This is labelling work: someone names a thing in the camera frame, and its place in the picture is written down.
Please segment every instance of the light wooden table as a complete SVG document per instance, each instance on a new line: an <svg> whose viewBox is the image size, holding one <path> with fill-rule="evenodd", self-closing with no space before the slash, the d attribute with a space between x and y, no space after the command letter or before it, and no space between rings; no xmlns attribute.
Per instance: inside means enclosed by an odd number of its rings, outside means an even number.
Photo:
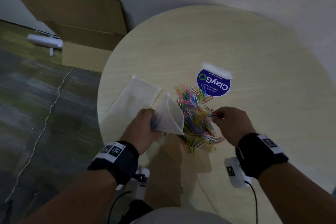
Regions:
<svg viewBox="0 0 336 224"><path fill-rule="evenodd" d="M175 86L196 86L204 61L233 74L229 93L208 106L245 110L259 132L331 192L336 182L335 87L290 29L243 10L187 6L156 15L126 35L100 81L97 106L104 142L113 138L107 109L131 74L175 98ZM252 190L233 188L225 170L224 159L234 155L226 141L215 152L199 150L195 156L183 152L174 137L162 146L155 142L140 160L151 171L147 202L154 207L194 207L233 223L253 223ZM280 223L255 180L254 187L260 223Z"/></svg>

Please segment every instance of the black wrist strap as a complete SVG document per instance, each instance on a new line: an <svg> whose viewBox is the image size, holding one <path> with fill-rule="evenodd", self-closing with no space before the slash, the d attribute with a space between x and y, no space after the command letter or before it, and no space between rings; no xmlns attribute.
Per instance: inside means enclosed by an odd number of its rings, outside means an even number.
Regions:
<svg viewBox="0 0 336 224"><path fill-rule="evenodd" d="M117 184L127 184L135 176L139 153L129 142L107 144L93 159L88 170L107 169Z"/></svg>
<svg viewBox="0 0 336 224"><path fill-rule="evenodd" d="M244 173L256 179L271 165L288 162L279 146L267 136L256 133L248 134L239 141L236 156Z"/></svg>

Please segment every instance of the hand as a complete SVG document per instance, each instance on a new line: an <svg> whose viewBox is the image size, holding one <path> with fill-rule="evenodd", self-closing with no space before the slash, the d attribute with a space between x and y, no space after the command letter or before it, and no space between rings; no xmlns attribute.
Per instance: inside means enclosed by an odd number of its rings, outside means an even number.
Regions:
<svg viewBox="0 0 336 224"><path fill-rule="evenodd" d="M140 155L148 150L152 142L161 136L161 132L151 131L153 113L153 109L141 109L120 138L120 140L133 144Z"/></svg>
<svg viewBox="0 0 336 224"><path fill-rule="evenodd" d="M255 133L246 112L234 107L221 107L215 111L212 121L220 128L223 137L234 147L244 136Z"/></svg>

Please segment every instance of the white cable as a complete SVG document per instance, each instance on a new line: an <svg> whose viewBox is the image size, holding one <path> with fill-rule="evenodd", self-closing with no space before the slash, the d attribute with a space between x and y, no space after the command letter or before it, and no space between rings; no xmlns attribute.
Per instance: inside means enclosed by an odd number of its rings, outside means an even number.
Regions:
<svg viewBox="0 0 336 224"><path fill-rule="evenodd" d="M49 117L50 117L50 115L51 115L51 110L52 110L52 108L54 107L54 105L56 104L56 102L58 101L58 99L61 97L61 92L60 92L60 90L61 90L61 88L62 88L62 86L63 86L63 84L64 84L65 79L68 77L68 75L71 73L72 70L73 70L73 67L70 69L69 73L67 73L67 75L63 78L62 84L58 87L58 89L57 89L58 96L57 96L57 99L55 100L55 102L52 104L52 106L51 106L50 109L49 109L49 115L47 116L47 118L45 119L45 122L44 122L44 129L42 130L42 132L40 133L39 137L37 138L37 140L36 140L36 142L35 142L35 144L34 144L33 152L32 152L32 154L30 155L29 161L27 162L27 164L21 169L21 171L20 171L19 174L17 175L17 177L16 177L16 183L15 183L13 189L12 189L12 192L9 194L9 196L7 197L7 199L5 200L4 203L6 203L6 202L11 198L11 196L13 195L13 193L14 193L14 191L15 191L16 186L17 186L18 183L19 183L19 179L20 179L20 177L21 177L23 171L24 171L24 170L27 168L27 166L30 164L30 162L31 162L31 160L32 160L32 158L33 158L33 155L34 155L34 153L35 153L36 145L37 145L37 143L39 142L41 135L43 134L43 132L44 132L45 129L47 128L47 122L48 122Z"/></svg>

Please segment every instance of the blue circular sticker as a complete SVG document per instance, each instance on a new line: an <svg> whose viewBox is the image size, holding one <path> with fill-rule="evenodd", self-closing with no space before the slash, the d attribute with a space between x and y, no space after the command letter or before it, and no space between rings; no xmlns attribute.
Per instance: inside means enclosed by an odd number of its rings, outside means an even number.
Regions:
<svg viewBox="0 0 336 224"><path fill-rule="evenodd" d="M230 80L204 69L197 75L197 85L209 96L220 97L225 95L230 89L230 84Z"/></svg>

